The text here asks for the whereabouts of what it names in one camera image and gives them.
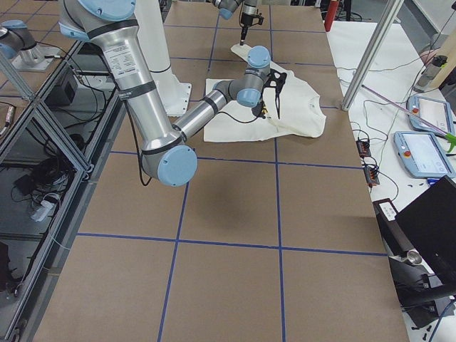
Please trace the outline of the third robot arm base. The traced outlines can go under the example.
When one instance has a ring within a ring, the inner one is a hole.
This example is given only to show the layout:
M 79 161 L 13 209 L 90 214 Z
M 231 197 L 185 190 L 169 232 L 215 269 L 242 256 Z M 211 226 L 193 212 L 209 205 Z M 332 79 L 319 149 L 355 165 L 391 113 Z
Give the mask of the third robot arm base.
M 40 46 L 21 20 L 1 22 L 1 52 L 19 71 L 44 72 L 51 63 L 48 48 Z

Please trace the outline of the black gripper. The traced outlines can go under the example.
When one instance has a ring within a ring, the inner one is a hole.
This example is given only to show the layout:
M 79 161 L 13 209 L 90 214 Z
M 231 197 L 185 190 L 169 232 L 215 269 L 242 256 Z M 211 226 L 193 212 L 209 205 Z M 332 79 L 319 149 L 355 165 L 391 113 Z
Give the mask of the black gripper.
M 279 72 L 273 68 L 270 69 L 270 73 L 264 83 L 264 88 L 273 88 L 275 92 L 275 106 L 277 112 L 277 118 L 281 118 L 281 100 L 280 94 L 286 83 L 287 72 Z
M 244 12 L 241 13 L 239 19 L 239 25 L 242 29 L 241 31 L 241 38 L 239 45 L 243 46 L 245 44 L 246 35 L 248 33 L 248 29 L 255 25 L 262 25 L 264 21 L 264 17 L 262 14 L 246 14 Z

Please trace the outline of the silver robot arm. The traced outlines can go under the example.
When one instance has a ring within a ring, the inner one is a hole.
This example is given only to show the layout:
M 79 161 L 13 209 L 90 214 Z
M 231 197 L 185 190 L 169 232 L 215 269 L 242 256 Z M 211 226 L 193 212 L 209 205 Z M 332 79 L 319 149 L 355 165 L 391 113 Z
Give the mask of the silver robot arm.
M 225 20 L 230 19 L 234 12 L 237 9 L 240 9 L 240 46 L 244 45 L 249 28 L 263 24 L 264 17 L 262 16 L 262 13 L 259 12 L 258 1 L 256 0 L 213 0 L 211 3 L 218 9 L 219 15 Z
M 179 187 L 197 170 L 197 156 L 186 146 L 187 139 L 233 100 L 263 116 L 264 89 L 276 85 L 280 93 L 286 74 L 271 68 L 265 47 L 255 46 L 247 54 L 242 78 L 218 82 L 194 108 L 171 123 L 140 48 L 135 5 L 135 1 L 60 1 L 59 25 L 64 36 L 91 42 L 103 52 L 119 98 L 132 110 L 142 135 L 140 170 L 164 185 Z

